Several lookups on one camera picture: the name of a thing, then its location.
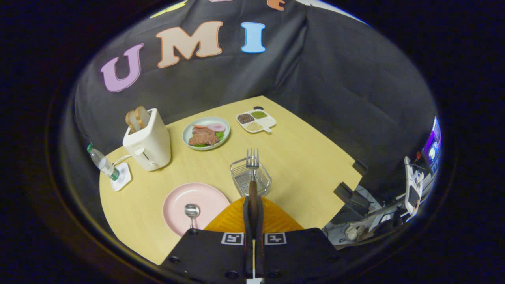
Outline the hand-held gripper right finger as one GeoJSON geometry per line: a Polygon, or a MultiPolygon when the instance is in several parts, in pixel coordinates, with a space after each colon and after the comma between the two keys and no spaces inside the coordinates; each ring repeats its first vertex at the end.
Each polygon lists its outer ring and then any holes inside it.
{"type": "Polygon", "coordinates": [[[287,214],[258,197],[254,274],[265,284],[323,284],[339,276],[343,256],[319,228],[268,232],[267,222],[288,225],[287,214]]]}

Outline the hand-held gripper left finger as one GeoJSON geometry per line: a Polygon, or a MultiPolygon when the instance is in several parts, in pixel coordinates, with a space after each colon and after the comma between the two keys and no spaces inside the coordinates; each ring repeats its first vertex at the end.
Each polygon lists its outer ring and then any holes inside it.
{"type": "Polygon", "coordinates": [[[241,198],[222,211],[232,210],[232,221],[242,225],[242,230],[189,229],[161,267],[195,284],[245,284],[254,278],[254,242],[248,203],[248,197],[241,198]]]}

